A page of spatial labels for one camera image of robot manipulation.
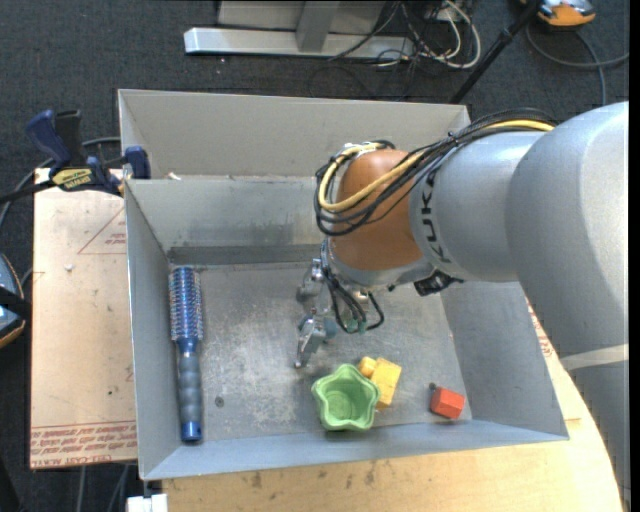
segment cable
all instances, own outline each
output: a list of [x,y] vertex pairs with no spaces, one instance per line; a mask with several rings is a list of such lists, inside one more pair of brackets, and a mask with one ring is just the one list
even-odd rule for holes
[[369,299],[371,300],[371,304],[373,304],[373,307],[376,308],[376,311],[378,313],[378,321],[375,324],[367,326],[367,331],[370,331],[372,329],[377,329],[378,327],[380,327],[384,323],[384,313],[382,312],[382,308],[378,304],[378,301],[373,296],[373,293],[369,292],[367,295],[369,296]]
[[359,48],[364,46],[367,42],[369,42],[371,40],[371,38],[373,38],[373,36],[379,34],[382,30],[384,30],[384,28],[387,25],[389,25],[389,23],[391,23],[391,20],[393,20],[393,18],[395,17],[396,12],[398,12],[398,7],[399,6],[400,6],[400,2],[394,2],[393,3],[393,7],[391,8],[391,14],[389,15],[387,20],[382,25],[380,25],[375,30],[372,30],[358,44],[352,46],[348,50],[345,50],[345,51],[343,51],[343,52],[341,52],[341,53],[339,53],[337,55],[334,55],[333,57],[329,58],[327,62],[331,62],[331,61],[334,61],[334,60],[342,59],[343,57],[346,57],[347,55],[351,55],[353,52],[355,52],[356,50],[358,50]]
[[527,36],[527,40],[529,41],[529,44],[531,44],[533,49],[536,52],[538,52],[540,55],[545,57],[546,59],[552,62],[555,62],[556,64],[560,64],[561,66],[571,67],[579,71],[597,71],[600,79],[600,91],[601,91],[600,101],[602,106],[605,106],[607,104],[607,85],[604,77],[604,69],[622,64],[625,60],[629,58],[629,52],[625,53],[624,55],[621,55],[620,57],[616,57],[615,59],[601,61],[600,59],[598,59],[598,56],[595,50],[593,49],[591,44],[589,44],[589,42],[584,38],[584,36],[579,32],[575,32],[576,37],[587,49],[587,51],[589,52],[589,55],[591,55],[591,58],[593,59],[593,63],[566,61],[566,60],[554,57],[553,55],[550,55],[549,53],[545,52],[542,48],[540,48],[538,44],[535,43],[535,41],[533,40],[533,37],[531,36],[531,25],[527,25],[525,34]]
[[[404,53],[404,49],[405,49],[406,44],[407,44],[407,36],[405,35],[405,37],[402,39],[402,46],[400,47],[400,54],[403,54],[403,53]],[[409,84],[407,84],[407,86],[404,88],[404,89],[405,89],[405,91],[406,91],[406,90],[408,89],[408,87],[410,86],[410,82],[411,82],[411,79],[412,79],[412,77],[413,77],[413,69],[412,69],[412,65],[413,65],[414,60],[413,60],[413,59],[409,59],[409,62],[411,63],[411,64],[410,64],[410,66],[409,66],[409,69],[408,69],[408,71],[407,71],[407,76],[409,76]],[[388,83],[392,78],[394,78],[394,77],[397,75],[397,73],[398,73],[398,69],[399,69],[399,66],[395,66],[395,67],[393,68],[393,70],[391,71],[391,73],[390,73],[390,74],[389,74],[389,75],[388,75],[388,76],[387,76],[387,77],[382,81],[382,83],[381,83],[381,84],[378,86],[378,88],[376,89],[376,96],[380,95],[380,93],[381,93],[381,91],[382,91],[383,87],[384,87],[384,86],[385,86],[385,85],[386,85],[386,84],[387,84],[387,83]],[[400,101],[400,100],[402,100],[402,99],[405,97],[405,94],[406,94],[406,93],[405,93],[405,92],[403,92],[403,93],[402,93],[398,98],[396,98],[396,100],[394,100],[394,101]]]
[[367,84],[365,84],[353,71],[351,71],[350,69],[344,68],[342,66],[337,66],[337,65],[333,65],[333,66],[326,66],[324,65],[321,68],[316,69],[313,73],[311,73],[311,76],[309,77],[309,79],[307,80],[307,92],[309,93],[309,96],[311,98],[317,98],[316,94],[313,92],[312,86],[313,86],[313,81],[314,79],[321,73],[321,72],[328,72],[328,71],[341,71],[342,73],[348,75],[349,77],[351,77],[366,93],[366,96],[369,98],[374,98],[376,95],[373,91],[371,91],[368,87]]
[[[314,209],[318,228],[323,233],[335,237],[349,234],[361,226],[378,222],[409,191],[404,191],[399,199],[396,196],[396,201],[385,213],[373,218],[373,214],[382,203],[398,193],[411,180],[414,180],[414,186],[418,177],[420,180],[433,179],[433,175],[443,159],[458,147],[494,133],[516,130],[549,131],[556,124],[555,120],[551,119],[547,114],[535,109],[508,110],[485,116],[457,133],[450,133],[440,141],[407,153],[386,174],[352,196],[338,203],[332,203],[327,195],[327,190],[330,189],[336,179],[339,168],[363,150],[371,150],[372,146],[376,146],[374,150],[387,147],[385,146],[385,141],[347,145],[316,173],[317,187],[314,194]],[[361,206],[362,202],[374,192],[379,193],[367,205]]]
[[482,60],[473,69],[460,89],[451,97],[449,103],[457,104],[462,101],[469,90],[475,85],[480,77],[487,71],[491,63],[498,58],[498,55],[513,41],[515,35],[533,19],[537,14],[542,0],[531,0],[527,2],[520,16],[509,27],[502,29],[500,35],[485,53]]
[[409,14],[407,12],[407,8],[405,7],[405,4],[402,4],[402,12],[403,15],[405,17],[406,23],[407,23],[407,27],[409,28],[409,30],[411,31],[411,33],[413,34],[414,38],[415,38],[415,43],[419,48],[419,55],[422,57],[426,57],[429,58],[431,60],[435,60],[437,62],[440,62],[442,64],[444,64],[445,66],[449,67],[449,68],[453,68],[453,69],[469,69],[473,66],[475,66],[478,61],[480,60],[480,57],[482,55],[482,42],[480,40],[480,34],[478,33],[478,30],[476,29],[475,25],[471,22],[471,18],[469,16],[467,16],[467,14],[460,9],[460,7],[458,7],[454,2],[451,2],[450,0],[446,0],[445,3],[447,4],[447,6],[450,9],[455,10],[458,15],[465,21],[465,23],[469,26],[469,28],[471,29],[471,34],[473,36],[473,42],[474,42],[474,48],[475,48],[475,55],[473,57],[473,59],[471,59],[468,62],[464,62],[464,63],[456,63],[456,62],[451,62],[451,59],[454,58],[455,56],[457,56],[460,53],[460,50],[462,48],[462,38],[460,36],[460,32],[455,24],[455,22],[451,19],[451,15],[449,13],[449,10],[447,9],[447,16],[449,18],[449,20],[447,21],[447,23],[450,24],[450,26],[453,29],[454,35],[456,36],[456,48],[454,50],[447,50],[443,53],[436,53],[434,52],[428,45],[427,43],[424,41],[424,39],[417,33],[417,31],[415,30],[414,26],[411,24],[411,21],[409,20]]
[[120,509],[124,510],[125,507],[125,494],[127,491],[127,477],[129,475],[129,465],[126,464],[124,467],[124,480],[122,481],[122,485],[120,486],[120,496],[118,503],[120,504]]
[[[587,46],[588,43],[586,43],[586,41],[584,40],[582,35],[579,32],[574,32],[574,33],[585,44],[585,46]],[[533,38],[531,36],[530,25],[527,25],[527,28],[525,29],[525,34],[527,36],[527,40],[529,41],[529,44],[531,44],[531,46],[533,47],[533,49],[536,52],[538,52],[543,57],[549,59],[550,61],[553,61],[556,64],[561,64],[563,66],[569,66],[569,67],[573,67],[573,68],[577,68],[577,69],[583,69],[583,70],[586,70],[586,71],[595,71],[598,68],[617,66],[618,64],[622,64],[625,60],[627,60],[629,58],[629,52],[627,52],[624,55],[621,55],[620,57],[616,57],[615,59],[610,59],[610,60],[605,60],[605,61],[599,61],[599,60],[597,60],[597,58],[594,57],[594,62],[593,63],[590,63],[590,62],[571,62],[571,61],[567,61],[567,60],[562,60],[562,59],[554,57],[553,55],[545,52],[542,48],[540,48],[540,46],[538,46],[538,44],[536,42],[534,42],[534,40],[533,40]]]
[[120,478],[118,479],[118,483],[116,484],[115,489],[113,490],[113,494],[111,495],[111,500],[109,501],[109,507],[107,508],[107,512],[111,512],[113,510],[113,506],[116,504],[116,500],[121,492],[121,487],[124,486],[124,483],[127,479],[127,474],[129,473],[129,465],[125,464],[122,473],[120,474]]
[[20,287],[24,289],[25,285],[27,284],[27,279],[29,279],[31,277],[31,275],[33,274],[33,268],[30,268],[29,270],[27,270],[22,277],[20,278]]
[[[584,44],[585,48],[591,55],[591,58],[593,59],[593,61],[599,62],[598,56],[596,55],[596,52],[594,51],[593,47],[587,42],[587,40],[584,37],[582,37],[581,34],[576,32],[576,35],[578,36],[578,39],[582,41],[582,44]],[[604,79],[604,68],[602,66],[598,66],[598,77],[600,78],[600,95],[601,95],[600,103],[604,107],[607,104],[607,83]]]
[[[86,148],[89,146],[95,146],[98,144],[109,144],[109,143],[115,143],[115,142],[120,142],[120,137],[99,137],[97,139],[91,139],[88,141],[85,141],[82,143],[82,145]],[[44,162],[39,163],[38,165],[36,165],[36,169],[38,168],[45,168],[50,166],[53,163],[53,159],[49,158],[48,160],[45,160]],[[35,171],[29,171],[16,185],[16,187],[14,188],[13,192],[19,192],[20,190],[22,190],[22,188],[29,182],[31,181],[31,179],[33,178]],[[7,214],[9,212],[9,209],[11,208],[11,205],[13,204],[13,201],[8,201],[5,203],[4,207],[2,208],[2,211],[0,212],[0,230],[2,229],[2,225],[4,224],[4,221],[7,217]]]
[[76,512],[82,511],[82,500],[84,498],[84,482],[87,476],[87,466],[82,466],[80,470],[80,483],[78,484],[78,501],[76,502]]
[[29,185],[28,187],[22,187],[20,190],[15,190],[13,192],[9,192],[3,196],[0,196],[0,204],[4,203],[12,203],[16,199],[20,199],[21,197],[33,195],[36,192],[41,192],[43,190],[47,190],[55,187],[56,184],[51,181],[44,181],[41,183],[36,183],[33,185]]

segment yellow toy block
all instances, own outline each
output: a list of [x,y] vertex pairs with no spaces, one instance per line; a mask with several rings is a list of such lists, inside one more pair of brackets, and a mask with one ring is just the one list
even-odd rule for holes
[[400,379],[402,367],[382,357],[375,361],[370,357],[363,357],[358,364],[358,370],[380,389],[380,400],[376,404],[376,409],[381,411],[389,407]]

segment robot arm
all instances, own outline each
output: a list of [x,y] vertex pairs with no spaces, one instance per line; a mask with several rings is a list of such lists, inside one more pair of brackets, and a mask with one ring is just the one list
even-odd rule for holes
[[[327,234],[321,279],[356,300],[360,329],[379,288],[413,282],[424,295],[456,280],[519,281],[591,405],[630,500],[628,107],[557,127],[512,111],[411,152],[348,145],[318,171],[315,206]],[[341,302],[324,311],[344,325],[359,313]]]

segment yellow cable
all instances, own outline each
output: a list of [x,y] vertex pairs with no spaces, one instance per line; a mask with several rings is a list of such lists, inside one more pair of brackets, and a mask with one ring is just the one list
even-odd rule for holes
[[[553,125],[545,123],[543,121],[534,121],[529,119],[514,119],[511,121],[503,121],[500,123],[491,124],[489,126],[486,126],[484,129],[512,128],[512,127],[532,128],[534,130],[539,130],[543,132],[551,131],[554,128]],[[360,153],[361,151],[370,151],[370,150],[376,150],[379,148],[380,148],[380,145],[376,143],[353,146],[343,150],[336,157],[335,161],[327,169],[325,175],[322,178],[322,181],[320,182],[320,186],[318,188],[318,203],[320,204],[321,208],[331,213],[340,213],[345,210],[348,210],[349,208],[357,204],[360,200],[362,200],[363,198],[371,194],[380,185],[402,174],[406,169],[411,167],[416,161],[422,158],[422,156],[424,156],[426,152],[426,149],[425,149],[412,155],[411,157],[407,158],[407,160],[404,163],[394,167],[389,172],[387,172],[383,176],[380,176],[380,178],[370,183],[365,188],[363,188],[362,190],[359,190],[358,192],[348,197],[347,199],[344,199],[339,203],[327,202],[325,198],[326,198],[327,188],[329,186],[330,179],[334,175],[334,173],[340,168],[340,166],[344,163],[344,161],[348,159],[348,157],[350,157],[351,155]]]
[[489,128],[533,128],[541,132],[550,132],[555,127],[552,124],[545,123],[544,121],[533,121],[529,119],[513,119],[511,121],[503,121],[501,123],[491,124],[486,127]]
[[320,182],[320,187],[318,189],[318,202],[323,209],[332,213],[339,213],[339,212],[348,210],[349,208],[357,204],[358,201],[360,201],[362,198],[371,194],[371,192],[373,192],[380,185],[382,185],[386,181],[389,181],[391,178],[395,178],[399,174],[402,174],[407,168],[409,168],[417,160],[419,160],[424,155],[425,151],[426,150],[423,150],[416,153],[415,155],[412,155],[411,157],[407,158],[407,160],[402,165],[394,167],[388,173],[386,173],[383,176],[380,176],[377,180],[370,183],[362,190],[359,190],[358,192],[348,197],[344,201],[340,201],[339,203],[335,203],[335,204],[328,203],[325,197],[326,197],[327,187],[329,185],[329,179],[334,174],[334,172],[338,169],[338,167],[342,164],[342,161],[338,165],[332,164],[332,166],[329,167],[326,174],[322,178],[322,181]]

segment gray bin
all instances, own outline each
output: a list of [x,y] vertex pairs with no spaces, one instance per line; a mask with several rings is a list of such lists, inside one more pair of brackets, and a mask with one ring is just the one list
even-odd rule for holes
[[[293,367],[296,288],[322,240],[315,170],[345,142],[434,142],[468,123],[464,107],[129,90],[119,101],[123,148],[143,146],[153,175],[125,194],[143,479],[566,438],[517,283],[427,298],[400,286],[377,297],[380,329],[340,334]],[[182,180],[162,179],[171,172]],[[172,264],[201,271],[204,441],[194,446],[180,441]],[[402,366],[392,406],[367,432],[325,432],[311,384],[365,355]],[[466,395],[459,421],[429,412],[431,382]]]

